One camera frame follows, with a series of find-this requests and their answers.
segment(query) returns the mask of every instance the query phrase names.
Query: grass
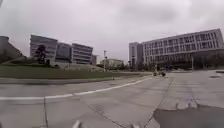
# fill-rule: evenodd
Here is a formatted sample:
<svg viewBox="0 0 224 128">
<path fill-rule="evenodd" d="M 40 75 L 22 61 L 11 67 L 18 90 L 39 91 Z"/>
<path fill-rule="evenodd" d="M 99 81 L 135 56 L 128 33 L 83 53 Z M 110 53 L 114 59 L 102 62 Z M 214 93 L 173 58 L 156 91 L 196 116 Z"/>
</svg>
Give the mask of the grass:
<svg viewBox="0 0 224 128">
<path fill-rule="evenodd" d="M 133 76 L 136 73 L 111 73 L 62 70 L 28 66 L 0 66 L 0 77 L 20 79 L 94 79 Z"/>
</svg>

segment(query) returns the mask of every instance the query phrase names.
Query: road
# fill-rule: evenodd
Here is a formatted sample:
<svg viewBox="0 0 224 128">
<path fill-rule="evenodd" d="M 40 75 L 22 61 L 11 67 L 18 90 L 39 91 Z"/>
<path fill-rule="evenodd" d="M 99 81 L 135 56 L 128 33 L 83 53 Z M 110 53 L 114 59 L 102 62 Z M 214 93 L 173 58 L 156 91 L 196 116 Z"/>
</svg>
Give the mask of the road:
<svg viewBox="0 0 224 128">
<path fill-rule="evenodd" d="M 159 128 L 157 109 L 198 104 L 224 108 L 224 79 L 215 71 L 169 73 L 77 85 L 0 85 L 3 128 Z"/>
</svg>

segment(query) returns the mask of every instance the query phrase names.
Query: white line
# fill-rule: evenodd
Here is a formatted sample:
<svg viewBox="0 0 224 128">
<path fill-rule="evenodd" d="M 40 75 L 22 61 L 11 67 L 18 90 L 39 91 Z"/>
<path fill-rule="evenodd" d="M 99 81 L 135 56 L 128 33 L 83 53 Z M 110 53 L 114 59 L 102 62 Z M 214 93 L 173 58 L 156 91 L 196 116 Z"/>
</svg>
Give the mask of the white line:
<svg viewBox="0 0 224 128">
<path fill-rule="evenodd" d="M 0 97 L 0 101 L 7 100 L 43 100 L 44 97 Z"/>
<path fill-rule="evenodd" d="M 43 100 L 45 99 L 57 99 L 57 98 L 67 98 L 67 97 L 72 97 L 74 95 L 76 96 L 81 96 L 81 95 L 87 95 L 87 94 L 93 94 L 93 93 L 98 93 L 98 92 L 105 92 L 105 91 L 110 91 L 113 89 L 118 89 L 118 88 L 122 88 L 122 87 L 126 87 L 126 86 L 130 86 L 130 85 L 135 85 L 138 84 L 140 82 L 149 80 L 152 78 L 146 78 L 143 80 L 139 80 L 136 81 L 134 83 L 128 83 L 128 84 L 124 84 L 124 85 L 120 85 L 120 86 L 116 86 L 116 87 L 111 87 L 111 88 L 105 88 L 105 89 L 99 89 L 99 90 L 95 90 L 95 91 L 87 91 L 87 92 L 79 92 L 79 93 L 74 93 L 74 94 L 64 94 L 64 95 L 55 95 L 55 96 L 45 96 L 45 97 L 0 97 L 0 101 L 12 101 L 12 100 Z"/>
<path fill-rule="evenodd" d="M 109 91 L 109 90 L 113 90 L 113 89 L 117 89 L 117 88 L 122 88 L 122 87 L 125 87 L 125 86 L 134 85 L 134 84 L 137 84 L 137 83 L 143 82 L 145 80 L 149 80 L 149 79 L 152 79 L 152 78 L 147 78 L 147 79 L 136 81 L 134 83 L 128 83 L 128 84 L 124 84 L 124 85 L 120 85 L 120 86 L 116 86 L 116 87 L 111 87 L 111 88 L 105 88 L 105 89 L 99 89 L 99 90 L 95 90 L 95 91 L 75 93 L 74 95 L 80 96 L 80 95 L 93 94 L 93 93 L 97 93 L 97 92 L 105 92 L 105 91 Z"/>
</svg>

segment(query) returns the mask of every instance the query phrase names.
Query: building facade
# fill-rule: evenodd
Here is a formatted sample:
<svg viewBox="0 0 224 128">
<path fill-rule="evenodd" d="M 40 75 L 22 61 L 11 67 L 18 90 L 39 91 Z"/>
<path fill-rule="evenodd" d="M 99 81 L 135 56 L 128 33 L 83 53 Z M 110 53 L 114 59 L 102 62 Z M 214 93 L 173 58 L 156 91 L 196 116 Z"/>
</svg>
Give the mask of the building facade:
<svg viewBox="0 0 224 128">
<path fill-rule="evenodd" d="M 55 61 L 58 41 L 56 39 L 31 35 L 30 38 L 30 56 L 35 57 L 36 51 L 40 45 L 46 48 L 46 60 Z"/>
<path fill-rule="evenodd" d="M 91 64 L 92 65 L 96 65 L 97 64 L 97 56 L 96 55 L 92 55 Z"/>
<path fill-rule="evenodd" d="M 129 61 L 132 68 L 143 62 L 143 45 L 138 42 L 129 43 Z"/>
<path fill-rule="evenodd" d="M 71 63 L 71 52 L 72 52 L 71 45 L 59 42 L 57 45 L 55 61 Z"/>
<path fill-rule="evenodd" d="M 224 48 L 220 29 L 183 34 L 143 42 L 145 64 L 193 61 L 197 53 Z"/>
<path fill-rule="evenodd" d="M 30 56 L 35 53 L 40 45 L 46 48 L 46 59 L 50 62 L 91 64 L 93 48 L 90 46 L 73 43 L 72 45 L 59 42 L 56 39 L 31 35 Z"/>
<path fill-rule="evenodd" d="M 0 54 L 2 57 L 5 56 L 11 59 L 16 59 L 23 56 L 20 50 L 15 48 L 9 42 L 9 37 L 6 37 L 6 36 L 0 36 Z"/>
<path fill-rule="evenodd" d="M 106 59 L 106 67 L 118 68 L 118 67 L 121 67 L 122 64 L 124 64 L 124 61 L 123 60 Z"/>
<path fill-rule="evenodd" d="M 91 64 L 93 48 L 77 43 L 72 44 L 72 63 Z"/>
</svg>

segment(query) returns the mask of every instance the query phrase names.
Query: lamp post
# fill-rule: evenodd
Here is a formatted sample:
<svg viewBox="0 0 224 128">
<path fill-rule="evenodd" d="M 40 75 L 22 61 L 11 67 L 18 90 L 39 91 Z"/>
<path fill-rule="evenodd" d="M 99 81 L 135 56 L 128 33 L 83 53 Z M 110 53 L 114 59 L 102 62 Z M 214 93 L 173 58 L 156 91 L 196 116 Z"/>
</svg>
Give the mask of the lamp post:
<svg viewBox="0 0 224 128">
<path fill-rule="evenodd" d="M 1 7 L 1 5 L 2 5 L 2 2 L 3 2 L 3 0 L 0 0 L 0 7 Z"/>
<path fill-rule="evenodd" d="M 104 72 L 106 72 L 106 53 L 107 53 L 107 51 L 104 50 L 104 66 L 103 66 Z"/>
</svg>

